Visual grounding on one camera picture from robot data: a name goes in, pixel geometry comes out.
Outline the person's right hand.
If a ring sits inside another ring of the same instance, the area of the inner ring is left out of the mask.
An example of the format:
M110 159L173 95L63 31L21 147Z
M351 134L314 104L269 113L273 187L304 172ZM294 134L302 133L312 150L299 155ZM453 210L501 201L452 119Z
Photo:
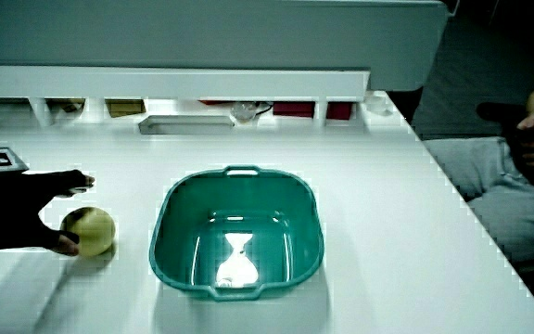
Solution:
M28 167L8 148L0 148L0 250L37 247L79 254L80 237L46 226L39 212L55 197L71 197L94 185L79 170L28 173Z

